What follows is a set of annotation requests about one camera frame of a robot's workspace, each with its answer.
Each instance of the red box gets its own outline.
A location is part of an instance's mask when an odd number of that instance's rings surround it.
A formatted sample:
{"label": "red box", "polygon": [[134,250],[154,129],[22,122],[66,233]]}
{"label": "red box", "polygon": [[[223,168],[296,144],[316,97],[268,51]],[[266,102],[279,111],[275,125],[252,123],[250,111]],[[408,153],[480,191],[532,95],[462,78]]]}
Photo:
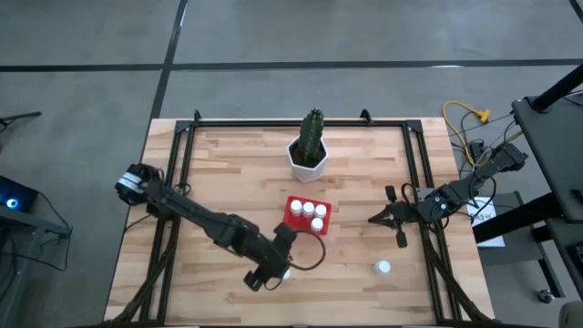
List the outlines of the red box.
{"label": "red box", "polygon": [[292,204],[292,201],[294,201],[294,200],[299,200],[302,202],[302,204],[309,201],[313,204],[314,208],[318,205],[323,205],[326,207],[326,216],[322,218],[322,220],[324,221],[324,226],[322,227],[321,231],[315,232],[321,236],[325,236],[326,233],[328,233],[328,223],[330,223],[330,214],[332,213],[332,205],[329,203],[322,202],[322,201],[309,200],[309,199],[305,199],[302,197],[295,197],[295,196],[288,197],[288,202],[285,204],[285,209],[283,212],[283,223],[287,224],[288,226],[290,226],[290,228],[292,228],[295,231],[297,231],[297,230],[311,231],[312,228],[310,227],[310,223],[312,223],[312,219],[306,219],[301,214],[300,214],[300,216],[297,216],[297,217],[293,216],[292,211],[290,210],[290,205]]}

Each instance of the metal stand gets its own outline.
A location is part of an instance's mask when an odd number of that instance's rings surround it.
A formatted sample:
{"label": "metal stand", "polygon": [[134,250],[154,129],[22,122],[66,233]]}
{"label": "metal stand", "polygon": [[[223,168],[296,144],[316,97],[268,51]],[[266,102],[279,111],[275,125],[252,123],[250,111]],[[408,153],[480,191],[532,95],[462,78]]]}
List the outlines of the metal stand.
{"label": "metal stand", "polygon": [[533,240],[537,243],[540,253],[542,254],[542,259],[538,260],[538,265],[548,283],[548,289],[540,291],[538,293],[538,299],[541,302],[550,303],[555,298],[565,297],[565,293],[563,292],[557,275],[551,266],[547,253],[541,245],[541,242],[551,240],[551,234],[548,231],[548,227],[545,225],[535,228],[533,224],[550,218],[560,218],[562,216],[563,211],[557,202],[557,198],[552,192],[550,192],[547,195],[531,200],[529,203],[522,204],[520,207],[509,210],[503,214],[496,215],[495,218],[475,226],[473,228],[474,236],[476,242],[482,242],[523,227],[530,227]]}
{"label": "metal stand", "polygon": [[[31,240],[23,255],[35,258],[43,240],[45,232],[53,232],[59,238],[68,238],[69,230],[62,223],[54,223],[32,214],[9,210],[0,206],[0,222],[6,225],[15,225],[31,228]],[[0,327],[13,327],[16,306],[20,303],[26,286],[31,261],[21,260],[16,263],[16,277],[10,286],[5,298],[0,303]]]}
{"label": "metal stand", "polygon": [[530,106],[539,113],[547,113],[551,106],[562,97],[568,95],[571,90],[583,83],[583,65],[573,69],[565,77],[561,78],[553,87],[535,98]]}

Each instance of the wooden tabletop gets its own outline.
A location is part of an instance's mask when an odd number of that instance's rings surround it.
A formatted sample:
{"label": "wooden tabletop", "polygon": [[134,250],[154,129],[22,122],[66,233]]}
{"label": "wooden tabletop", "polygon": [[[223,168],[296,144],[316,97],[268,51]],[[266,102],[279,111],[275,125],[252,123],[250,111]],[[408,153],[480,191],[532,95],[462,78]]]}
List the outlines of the wooden tabletop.
{"label": "wooden tabletop", "polygon": [[[144,163],[166,169],[175,121],[152,121]],[[435,185],[457,179],[444,121],[422,121]],[[291,278],[274,292],[252,292],[242,279],[256,265],[219,249],[201,228],[184,220],[166,324],[433,323],[416,224],[404,226],[409,245],[399,249],[394,231],[366,222],[387,203],[384,186],[400,187],[410,182],[401,129],[325,128],[323,137],[330,158],[323,176],[308,183],[292,176],[285,153],[285,146],[298,132],[298,128],[197,128],[189,197],[211,210],[234,212],[255,222],[269,238],[282,220],[288,196],[330,202],[332,217],[323,238],[327,247],[324,263],[310,272],[291,269]],[[424,181],[418,149],[414,151],[419,177]],[[181,162],[179,158],[176,176]],[[144,214],[145,207],[133,208],[128,224]],[[155,220],[148,219],[125,234],[107,319],[119,314],[143,283],[155,226]],[[467,217],[453,216],[445,235],[455,277],[478,308],[492,317]],[[321,248],[313,236],[299,235],[291,255],[296,263],[307,266],[319,259]],[[373,273],[373,264],[379,260],[391,263],[387,276]],[[449,316],[443,282],[440,290]],[[152,316],[158,308],[156,296]]]}

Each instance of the white cylinder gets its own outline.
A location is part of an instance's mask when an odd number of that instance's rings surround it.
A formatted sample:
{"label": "white cylinder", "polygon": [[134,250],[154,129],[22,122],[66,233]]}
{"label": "white cylinder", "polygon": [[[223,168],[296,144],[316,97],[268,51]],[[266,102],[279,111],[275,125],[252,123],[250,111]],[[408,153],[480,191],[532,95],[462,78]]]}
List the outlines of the white cylinder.
{"label": "white cylinder", "polygon": [[374,272],[379,275],[386,275],[391,270],[389,261],[378,261],[374,264]]}
{"label": "white cylinder", "polygon": [[315,218],[312,220],[312,223],[310,223],[310,227],[312,227],[312,231],[320,232],[324,227],[324,221],[320,218]]}
{"label": "white cylinder", "polygon": [[290,279],[290,269],[288,269],[288,271],[285,272],[285,274],[283,274],[283,278],[281,278],[283,281],[286,281],[288,279]]}
{"label": "white cylinder", "polygon": [[291,215],[298,217],[302,214],[302,202],[299,200],[294,200],[290,204]]}
{"label": "white cylinder", "polygon": [[313,216],[313,204],[309,201],[303,204],[303,217],[306,219],[311,219]]}
{"label": "white cylinder", "polygon": [[316,210],[314,210],[313,215],[316,218],[323,219],[326,216],[326,207],[322,204],[316,206]]}

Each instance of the caster wheel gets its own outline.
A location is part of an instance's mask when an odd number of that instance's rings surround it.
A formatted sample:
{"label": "caster wheel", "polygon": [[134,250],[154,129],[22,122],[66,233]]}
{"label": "caster wheel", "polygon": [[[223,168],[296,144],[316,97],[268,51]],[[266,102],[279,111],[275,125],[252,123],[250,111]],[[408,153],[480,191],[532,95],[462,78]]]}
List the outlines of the caster wheel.
{"label": "caster wheel", "polygon": [[544,304],[550,304],[555,299],[553,293],[550,290],[542,290],[538,292],[538,300],[543,302]]}

